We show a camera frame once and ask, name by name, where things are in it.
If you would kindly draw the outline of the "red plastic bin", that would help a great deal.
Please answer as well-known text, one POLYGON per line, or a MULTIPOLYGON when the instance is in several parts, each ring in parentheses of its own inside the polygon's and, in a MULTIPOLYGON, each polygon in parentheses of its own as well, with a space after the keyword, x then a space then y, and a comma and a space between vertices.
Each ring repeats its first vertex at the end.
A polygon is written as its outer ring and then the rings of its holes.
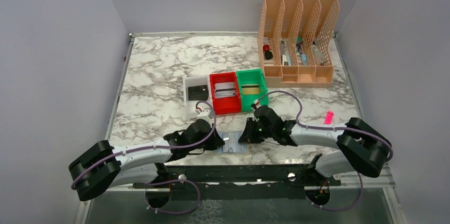
POLYGON ((211 98, 217 115, 241 112, 241 97, 235 72, 210 74, 211 98))

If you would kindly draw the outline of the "white plastic bin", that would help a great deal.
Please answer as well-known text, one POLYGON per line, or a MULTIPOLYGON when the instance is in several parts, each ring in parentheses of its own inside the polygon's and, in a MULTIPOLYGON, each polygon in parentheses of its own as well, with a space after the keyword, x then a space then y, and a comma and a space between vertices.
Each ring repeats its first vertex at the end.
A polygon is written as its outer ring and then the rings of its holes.
POLYGON ((184 77, 183 98, 186 118, 195 118, 197 116, 195 106, 198 101, 212 103, 209 75, 184 77))

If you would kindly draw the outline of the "green plastic bin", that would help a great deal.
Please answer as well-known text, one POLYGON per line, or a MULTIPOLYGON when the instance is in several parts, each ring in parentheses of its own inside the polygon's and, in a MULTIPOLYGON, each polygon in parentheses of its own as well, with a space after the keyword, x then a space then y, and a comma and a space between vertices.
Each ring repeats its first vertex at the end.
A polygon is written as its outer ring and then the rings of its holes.
POLYGON ((268 93, 263 71, 260 68, 236 71, 241 97, 241 111, 252 111, 255 100, 268 93))

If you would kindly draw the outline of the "silver credit card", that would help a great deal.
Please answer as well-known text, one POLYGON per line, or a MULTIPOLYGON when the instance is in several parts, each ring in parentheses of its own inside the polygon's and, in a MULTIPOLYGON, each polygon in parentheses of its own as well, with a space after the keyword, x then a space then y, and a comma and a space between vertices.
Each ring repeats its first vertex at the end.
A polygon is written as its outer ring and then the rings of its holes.
POLYGON ((214 85, 214 97, 216 99, 234 97, 235 84, 233 82, 222 82, 214 85))

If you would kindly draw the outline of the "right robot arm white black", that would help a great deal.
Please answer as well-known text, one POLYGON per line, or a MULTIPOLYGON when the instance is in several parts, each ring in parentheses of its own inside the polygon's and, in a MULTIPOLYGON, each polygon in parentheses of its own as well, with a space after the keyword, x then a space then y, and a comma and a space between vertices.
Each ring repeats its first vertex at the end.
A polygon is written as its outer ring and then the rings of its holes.
POLYGON ((390 141, 357 117, 345 124, 312 126, 293 119, 283 120, 272 108, 262 105, 247 119, 239 143, 256 144, 269 138, 283 146, 335 149, 319 154, 310 164, 310 173, 323 178, 351 171, 377 178, 393 157, 390 141))

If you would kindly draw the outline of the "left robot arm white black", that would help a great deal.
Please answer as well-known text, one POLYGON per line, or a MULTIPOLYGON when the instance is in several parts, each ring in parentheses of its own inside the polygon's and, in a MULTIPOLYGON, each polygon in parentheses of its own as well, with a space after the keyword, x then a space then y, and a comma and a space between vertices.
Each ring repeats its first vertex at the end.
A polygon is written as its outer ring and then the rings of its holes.
POLYGON ((197 149, 214 151, 224 144, 215 126, 202 119, 150 143, 118 147, 101 140, 69 165, 71 189, 80 201, 88 201, 110 187, 150 183, 163 163, 182 159, 197 149))

